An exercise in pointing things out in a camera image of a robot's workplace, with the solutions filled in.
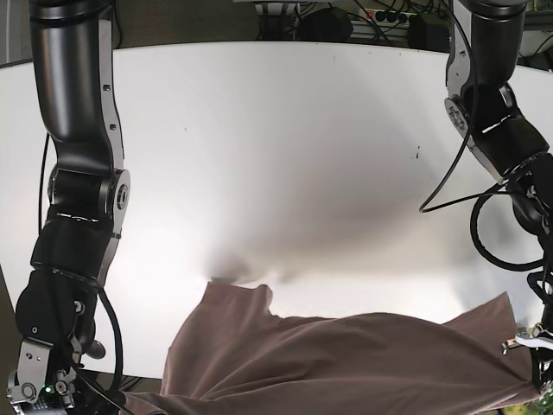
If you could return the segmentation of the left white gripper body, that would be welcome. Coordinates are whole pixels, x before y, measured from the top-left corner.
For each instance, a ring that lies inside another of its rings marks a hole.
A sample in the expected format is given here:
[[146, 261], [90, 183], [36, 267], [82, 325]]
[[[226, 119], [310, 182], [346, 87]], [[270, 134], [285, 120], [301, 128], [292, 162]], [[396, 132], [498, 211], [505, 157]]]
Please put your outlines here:
[[518, 347], [551, 350], [552, 332], [545, 329], [541, 323], [537, 323], [530, 328], [521, 329], [513, 338], [502, 343], [502, 352], [507, 353], [509, 350]]

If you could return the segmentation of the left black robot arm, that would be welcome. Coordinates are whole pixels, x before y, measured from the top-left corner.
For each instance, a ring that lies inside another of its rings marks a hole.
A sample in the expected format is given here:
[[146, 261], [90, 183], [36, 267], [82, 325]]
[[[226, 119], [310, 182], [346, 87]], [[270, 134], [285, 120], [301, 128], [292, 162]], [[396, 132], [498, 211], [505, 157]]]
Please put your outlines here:
[[[552, 155], [542, 134], [524, 117], [509, 80], [517, 66], [524, 32], [524, 1], [447, 1], [451, 40], [445, 107], [470, 150], [495, 185], [474, 196], [469, 222], [474, 247], [498, 268], [526, 272], [527, 284], [544, 306], [541, 321], [507, 340], [503, 349], [526, 347], [552, 355]], [[537, 238], [542, 257], [509, 263], [480, 240], [485, 203], [508, 195], [518, 224]]]

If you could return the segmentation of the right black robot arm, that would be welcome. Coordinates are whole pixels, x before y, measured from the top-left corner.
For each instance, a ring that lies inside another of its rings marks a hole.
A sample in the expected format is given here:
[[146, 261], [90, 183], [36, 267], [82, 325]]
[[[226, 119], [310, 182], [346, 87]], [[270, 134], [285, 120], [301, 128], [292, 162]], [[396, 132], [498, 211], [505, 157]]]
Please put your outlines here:
[[46, 217], [16, 303], [22, 336], [7, 399], [17, 414], [115, 414], [124, 410], [117, 361], [111, 386], [83, 371], [102, 358], [95, 312], [122, 236], [130, 174], [113, 86], [110, 1], [33, 1], [30, 40], [41, 117], [56, 162], [42, 177]]

